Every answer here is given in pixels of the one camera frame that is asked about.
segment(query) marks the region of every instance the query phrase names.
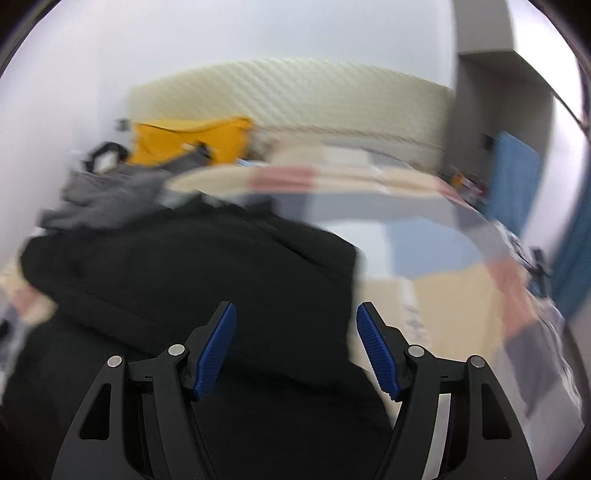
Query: white wall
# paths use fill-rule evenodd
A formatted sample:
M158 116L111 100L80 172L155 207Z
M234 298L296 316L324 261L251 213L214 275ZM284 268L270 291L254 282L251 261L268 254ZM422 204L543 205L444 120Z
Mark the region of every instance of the white wall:
M125 115L132 85L240 59L349 61L454 85L451 0L101 1L101 71L116 72L101 80L104 121Z
M553 96L549 88L502 80L502 97L495 119L497 131L505 131L540 154L548 154L553 118Z
M522 234L522 246L541 247L556 257L583 187L589 142L578 123L554 98L548 153L538 192Z
M72 150L99 139L93 2L63 0L0 78L0 265L57 203Z
M489 180L494 155L484 149L482 137L496 137L501 131L519 138L545 158L553 98L549 88L507 79L461 57L445 165Z
M583 93L577 59L552 22L529 0L505 0L514 50L527 61L581 119Z
M505 0L453 0L458 53L513 50Z
M72 150L122 138L129 87L201 64L308 57L454 85L451 0L61 0L0 79L0 265L56 204Z

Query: pillow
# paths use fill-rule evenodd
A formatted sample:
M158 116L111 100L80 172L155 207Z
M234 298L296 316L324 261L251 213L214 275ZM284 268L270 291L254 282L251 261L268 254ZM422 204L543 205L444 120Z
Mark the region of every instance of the pillow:
M185 154L198 143L205 143L212 153L211 164L232 163L246 153L249 118L218 120L161 119L134 124L135 152L131 164L156 166Z
M339 147L320 142L278 140L270 143L265 159L273 165L388 166L412 168L392 155L367 148Z

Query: blanket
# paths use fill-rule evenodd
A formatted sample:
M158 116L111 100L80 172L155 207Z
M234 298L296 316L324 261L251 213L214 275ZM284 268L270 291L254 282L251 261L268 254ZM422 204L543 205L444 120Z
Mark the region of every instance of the blanket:
M182 205L198 192L241 205L270 198L282 217L354 244L360 260L353 306L372 301L388 325L437 356L465 361L482 355L521 422L538 476L548 476L564 458L583 423L556 328L527 291L527 272L502 228L484 220L446 183L395 167L219 166L167 182L161 202ZM45 310L34 322L51 316L53 306L18 270L3 282L12 304L18 304L14 315L26 319ZM348 347L350 359L379 391L353 322ZM397 405L387 396L384 404L394 421ZM446 406L442 398L440 444ZM440 455L430 457L426 475L429 469L436 473Z

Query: curtain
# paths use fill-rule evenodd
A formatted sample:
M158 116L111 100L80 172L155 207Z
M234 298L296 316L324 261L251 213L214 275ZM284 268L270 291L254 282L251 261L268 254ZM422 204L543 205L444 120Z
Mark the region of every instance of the curtain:
M552 265L554 302L567 321L582 305L591 287L591 170L588 161L589 158L583 195Z

